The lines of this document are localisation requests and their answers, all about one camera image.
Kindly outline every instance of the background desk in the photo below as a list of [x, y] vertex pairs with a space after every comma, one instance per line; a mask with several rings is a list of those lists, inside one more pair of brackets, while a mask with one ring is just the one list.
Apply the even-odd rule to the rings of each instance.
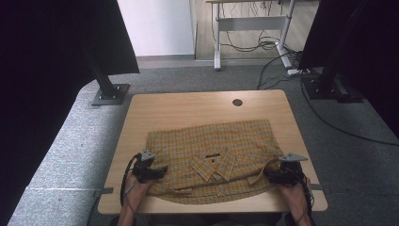
[[[239, 99], [241, 106], [232, 101]], [[273, 133], [285, 153], [309, 157], [293, 112], [282, 90], [252, 90], [223, 92], [190, 92], [136, 95], [126, 116], [108, 177], [104, 187], [113, 187], [112, 194], [103, 194], [99, 211], [103, 214], [120, 212], [120, 184], [126, 165], [132, 156], [141, 152], [147, 134], [153, 130], [185, 128], [189, 126], [269, 119]], [[314, 184], [318, 179], [311, 161], [302, 163], [304, 173]], [[314, 191], [313, 210], [327, 209], [322, 191]], [[275, 212], [287, 211], [279, 192], [273, 188], [261, 195], [234, 201], [205, 205], [188, 205], [147, 197], [138, 213], [218, 213], [218, 212]]]

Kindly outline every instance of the white panel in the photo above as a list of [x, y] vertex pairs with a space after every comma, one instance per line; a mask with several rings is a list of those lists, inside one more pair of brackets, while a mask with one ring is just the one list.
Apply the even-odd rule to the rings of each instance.
[[118, 0], [136, 56], [194, 55], [190, 2]]

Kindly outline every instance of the desk grommet hole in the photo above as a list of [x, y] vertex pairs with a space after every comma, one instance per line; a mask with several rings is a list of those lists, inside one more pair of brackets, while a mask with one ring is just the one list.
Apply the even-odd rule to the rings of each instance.
[[235, 99], [232, 101], [232, 104], [235, 106], [240, 106], [243, 104], [243, 101], [241, 101], [240, 99]]

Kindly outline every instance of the plaid shirt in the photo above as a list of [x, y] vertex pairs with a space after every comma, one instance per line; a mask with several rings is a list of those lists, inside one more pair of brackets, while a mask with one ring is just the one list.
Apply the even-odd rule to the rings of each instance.
[[265, 164], [282, 151], [268, 120], [236, 121], [149, 132], [152, 168], [168, 166], [150, 194], [187, 204], [227, 202], [258, 195], [270, 184]]

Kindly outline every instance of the white desk frame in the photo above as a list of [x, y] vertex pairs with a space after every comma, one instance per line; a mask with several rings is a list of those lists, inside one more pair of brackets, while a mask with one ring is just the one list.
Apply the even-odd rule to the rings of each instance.
[[287, 38], [288, 28], [293, 16], [295, 0], [291, 0], [288, 14], [285, 16], [270, 17], [249, 17], [249, 18], [220, 18], [220, 4], [243, 2], [239, 0], [223, 1], [209, 0], [207, 3], [216, 4], [216, 42], [215, 42], [215, 70], [220, 71], [220, 31], [244, 31], [244, 30], [281, 30], [279, 42], [276, 42], [277, 50], [284, 64], [284, 67], [292, 69], [292, 64], [284, 49], [285, 39]]

